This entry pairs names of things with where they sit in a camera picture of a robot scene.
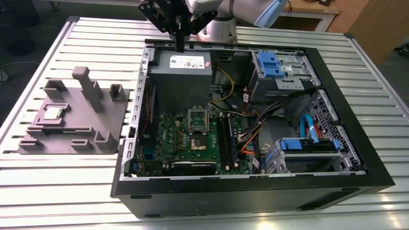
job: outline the sticker label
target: sticker label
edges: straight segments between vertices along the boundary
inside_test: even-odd
[[[269,147],[270,145],[267,143],[263,143],[262,150],[269,150]]]
[[[242,94],[242,101],[243,101],[245,103],[249,102],[249,95],[247,95],[246,93]]]
[[[293,71],[290,66],[281,66],[282,71]]]
[[[203,69],[205,68],[205,58],[202,56],[177,56],[170,57],[170,68],[178,69]]]
[[[258,166],[259,166],[259,162],[257,161],[255,158],[253,158],[253,165],[255,166],[255,168],[258,168]]]

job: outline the yellow wire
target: yellow wire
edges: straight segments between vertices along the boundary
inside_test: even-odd
[[[229,93],[223,98],[219,98],[219,99],[217,99],[217,100],[210,100],[210,102],[222,102],[222,101],[223,101],[225,99],[227,99],[229,96],[231,96],[231,94],[233,94],[233,91],[234,91],[234,82],[233,82],[233,78],[230,77],[230,75],[229,75],[222,69],[219,69],[218,67],[214,67],[214,66],[213,66],[211,68],[218,69],[218,71],[219,71],[221,73],[223,73],[223,75],[229,78],[230,83],[231,83],[230,93]]]
[[[253,136],[250,137],[250,139],[249,139],[247,143],[245,143],[245,145],[242,146],[242,148],[241,148],[241,151],[239,151],[239,152],[242,152],[242,151],[243,151],[245,147],[249,145],[250,141],[251,141],[251,140],[254,139],[254,137],[257,136],[257,133],[259,132],[259,130],[261,130],[261,127],[259,127],[259,129],[257,130],[257,132],[253,134]]]

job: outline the floor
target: floor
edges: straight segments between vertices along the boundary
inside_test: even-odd
[[[109,5],[61,3],[61,9],[58,11],[51,11],[47,2],[33,0],[33,3],[41,18],[41,23],[29,28],[31,38],[35,42],[35,50],[25,56],[13,57],[0,48],[0,65],[17,61],[41,62],[47,48],[51,45],[51,42],[63,25],[65,19],[70,15],[95,18],[143,20],[143,17],[138,13],[135,7],[111,7]],[[13,108],[35,67],[37,65],[30,63],[14,64],[2,68],[10,77],[10,81],[6,84],[0,83],[0,125],[2,124],[6,115]],[[402,100],[406,104],[409,104],[409,58],[402,57],[396,54],[396,52],[392,52],[385,62],[378,66],[378,69],[390,85],[394,87],[394,90],[396,91]]]

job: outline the gray plastic post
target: gray plastic post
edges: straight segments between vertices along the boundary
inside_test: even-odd
[[[89,126],[75,127],[75,133],[81,137],[89,137],[94,135],[94,128]]]
[[[42,148],[42,143],[37,139],[25,139],[19,141],[18,146],[23,150],[39,150]]]
[[[71,77],[78,80],[78,83],[82,87],[82,94],[86,98],[86,100],[90,103],[91,108],[94,109],[95,113],[99,113],[103,111],[103,106],[99,101],[99,95],[101,95],[101,89],[99,87],[94,87],[94,83],[90,82],[89,77],[89,69],[87,67],[78,67],[75,66],[71,71]]]
[[[101,133],[97,131],[94,134],[94,143],[99,150],[109,150],[115,145],[115,140],[111,136],[111,133],[107,131],[106,137],[103,138]]]
[[[43,86],[43,92],[53,102],[63,100],[61,91],[66,90],[61,80],[47,80]]]
[[[109,87],[109,96],[113,102],[125,101],[125,91],[121,84],[111,84]]]
[[[90,150],[93,148],[87,139],[71,139],[70,147],[74,150]]]

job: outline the wooden desk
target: wooden desk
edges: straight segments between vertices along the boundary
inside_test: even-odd
[[[290,0],[291,2],[291,17],[315,18],[319,19],[318,25],[314,28],[315,32],[325,32],[334,16],[341,13],[341,9],[334,2],[326,7],[317,1]],[[286,17],[289,12],[289,4],[286,4],[281,16]]]

